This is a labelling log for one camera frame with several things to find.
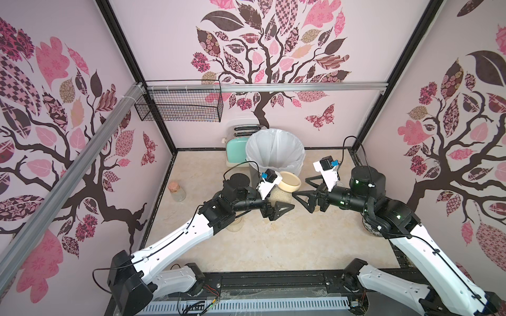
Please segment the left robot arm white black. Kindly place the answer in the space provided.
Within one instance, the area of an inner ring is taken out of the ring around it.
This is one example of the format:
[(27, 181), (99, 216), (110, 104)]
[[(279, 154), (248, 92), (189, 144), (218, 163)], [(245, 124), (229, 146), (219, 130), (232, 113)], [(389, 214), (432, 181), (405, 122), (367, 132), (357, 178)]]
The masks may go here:
[(256, 187), (242, 173), (223, 181), (213, 198), (196, 208), (192, 218), (158, 242), (133, 254), (115, 254), (108, 272), (107, 291), (121, 315), (136, 315), (152, 300), (173, 293), (196, 296), (205, 276), (195, 263), (167, 272), (165, 269), (191, 248), (231, 225), (249, 211), (260, 210), (262, 217), (275, 221), (294, 208), (281, 202), (271, 205), (268, 196), (281, 184), (280, 172), (268, 169), (260, 174)]

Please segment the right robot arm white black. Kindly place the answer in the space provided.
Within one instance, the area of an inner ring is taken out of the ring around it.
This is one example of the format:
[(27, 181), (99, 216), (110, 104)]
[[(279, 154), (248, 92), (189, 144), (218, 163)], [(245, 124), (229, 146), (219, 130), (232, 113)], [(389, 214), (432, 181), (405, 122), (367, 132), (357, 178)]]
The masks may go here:
[(420, 315), (494, 315), (502, 301), (470, 280), (434, 242), (419, 217), (405, 203), (386, 196), (386, 177), (365, 166), (351, 171), (349, 187), (306, 182), (312, 190), (292, 196), (309, 212), (329, 206), (358, 212), (382, 237), (401, 250), (427, 280), (414, 283), (353, 259), (341, 283), (349, 292), (379, 292)]

